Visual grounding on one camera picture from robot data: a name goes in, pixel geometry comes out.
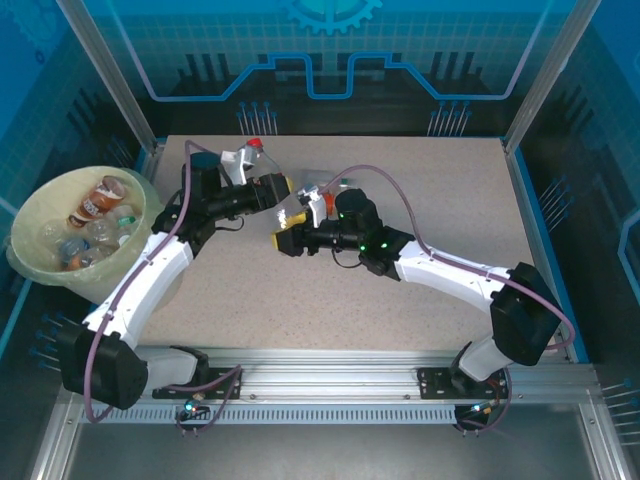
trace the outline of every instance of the black cable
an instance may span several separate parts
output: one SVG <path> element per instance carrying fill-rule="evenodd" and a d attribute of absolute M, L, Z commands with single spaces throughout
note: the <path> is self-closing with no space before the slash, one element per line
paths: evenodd
<path fill-rule="evenodd" d="M 171 205 L 173 205 L 175 203 L 176 199 L 180 196 L 181 193 L 182 193 L 182 189 L 178 190 L 176 193 L 171 195 L 171 197 L 169 198 L 169 201 L 167 202 L 167 204 L 165 206 L 166 207 L 170 207 Z"/>
<path fill-rule="evenodd" d="M 218 230 L 222 230 L 223 232 L 239 232 L 244 227 L 244 217 L 237 217 L 235 220 L 240 219 L 242 222 L 238 228 L 229 228 L 229 227 L 216 227 L 216 232 Z"/>
<path fill-rule="evenodd" d="M 342 265 L 338 259 L 336 258 L 336 250 L 335 248 L 331 249 L 331 256 L 333 257 L 333 261 L 336 262 L 336 265 L 338 265 L 339 267 L 342 268 L 358 268 L 360 265 L 362 265 L 362 262 L 358 262 L 355 265 Z"/>

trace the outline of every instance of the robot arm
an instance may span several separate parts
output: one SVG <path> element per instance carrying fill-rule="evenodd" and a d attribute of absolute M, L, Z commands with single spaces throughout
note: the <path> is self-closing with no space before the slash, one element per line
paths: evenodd
<path fill-rule="evenodd" d="M 322 196 L 303 191 L 307 208 L 295 217 L 278 212 L 283 230 L 274 234 L 276 248 L 289 256 L 304 250 L 314 255 L 320 248 L 359 252 L 372 273 L 397 281 L 420 283 L 453 295 L 491 316 L 493 333 L 471 342 L 450 368 L 451 378 L 464 393 L 511 363 L 535 365 L 560 320 L 545 307 L 519 291 L 489 278 L 495 274 L 519 283 L 557 305 L 538 271 L 524 263 L 515 269 L 480 265 L 432 249 L 425 252 L 409 233 L 383 225 L 375 204 L 359 189 L 346 190 L 335 199 L 336 220 L 316 218 Z M 485 277 L 461 269 L 474 267 Z"/>
<path fill-rule="evenodd" d="M 246 159 L 259 154 L 260 150 L 256 146 L 245 146 L 236 155 Z M 235 165 L 240 169 L 244 167 L 242 162 Z M 83 392 L 89 348 L 102 319 L 110 311 L 115 296 L 122 294 L 119 292 L 126 279 L 145 262 L 148 265 L 124 291 L 100 341 L 92 372 L 92 397 L 126 409 L 135 404 L 143 392 L 174 384 L 206 383 L 208 362 L 202 361 L 200 352 L 171 348 L 155 353 L 153 358 L 140 358 L 135 349 L 142 330 L 173 281 L 215 233 L 217 221 L 272 208 L 289 195 L 290 186 L 282 174 L 247 178 L 244 172 L 243 175 L 236 173 L 233 178 L 239 183 L 234 183 L 222 168 L 220 157 L 210 152 L 192 154 L 190 172 L 189 207 L 176 236 L 152 262 L 147 260 L 149 253 L 167 237 L 178 218 L 180 206 L 168 205 L 156 218 L 153 235 L 140 257 L 109 298 L 82 325 L 65 326 L 58 333 L 62 381 L 68 390 Z M 185 174 L 183 167 L 183 184 Z"/>

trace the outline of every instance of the speckled table surface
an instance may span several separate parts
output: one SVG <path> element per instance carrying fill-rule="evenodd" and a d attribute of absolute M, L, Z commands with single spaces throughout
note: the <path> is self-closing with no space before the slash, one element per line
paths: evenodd
<path fill-rule="evenodd" d="M 163 200 L 180 187 L 184 141 L 235 150 L 238 136 L 171 136 L 154 183 Z M 370 163 L 405 190 L 425 240 L 471 260 L 505 267 L 531 262 L 527 238 L 498 139 L 265 137 L 285 174 L 338 173 Z M 384 179 L 352 176 L 383 221 L 405 231 L 404 206 Z M 154 313 L 147 345 L 208 347 L 459 350 L 490 331 L 490 319 L 453 297 L 394 282 L 365 268 L 344 270 L 330 252 L 288 258 L 273 249 L 268 213 L 243 230 L 219 232 L 184 275 L 175 297 Z M 343 262 L 355 257 L 344 253 Z"/>

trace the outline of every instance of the trash bin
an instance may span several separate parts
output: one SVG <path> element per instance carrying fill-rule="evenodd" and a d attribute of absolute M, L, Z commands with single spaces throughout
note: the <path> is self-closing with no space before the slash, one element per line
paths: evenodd
<path fill-rule="evenodd" d="M 138 228 L 113 255 L 89 268 L 59 271 L 52 253 L 36 241 L 49 220 L 67 218 L 82 198 L 105 175 L 121 178 L 127 188 L 123 203 L 140 212 Z M 22 276 L 43 285 L 66 287 L 87 300 L 100 304 L 118 285 L 136 261 L 156 216 L 163 210 L 157 192 L 140 174 L 113 167 L 87 167 L 61 175 L 43 185 L 22 206 L 11 227 L 7 247 L 9 264 Z"/>

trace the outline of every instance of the glass panel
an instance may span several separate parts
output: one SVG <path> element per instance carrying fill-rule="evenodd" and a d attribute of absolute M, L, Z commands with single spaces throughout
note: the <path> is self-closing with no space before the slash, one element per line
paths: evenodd
<path fill-rule="evenodd" d="M 139 146 L 54 1 L 0 1 L 0 45 L 4 240 L 34 189 L 87 165 L 132 166 Z M 60 388 L 55 345 L 46 338 L 66 322 L 56 312 L 78 320 L 87 309 L 67 290 L 23 283 L 0 251 L 2 478 L 30 477 Z M 41 321 L 44 314 L 50 321 Z"/>
<path fill-rule="evenodd" d="M 69 480 L 212 471 L 225 479 L 598 478 L 583 435 L 575 411 L 562 406 L 514 406 L 497 432 L 479 438 L 450 425 L 217 425 L 186 448 L 170 425 L 83 425 L 67 473 Z"/>
<path fill-rule="evenodd" d="M 160 136 L 495 136 L 574 1 L 86 3 Z"/>
<path fill-rule="evenodd" d="M 640 382 L 639 22 L 637 5 L 600 5 L 521 145 L 605 385 Z"/>

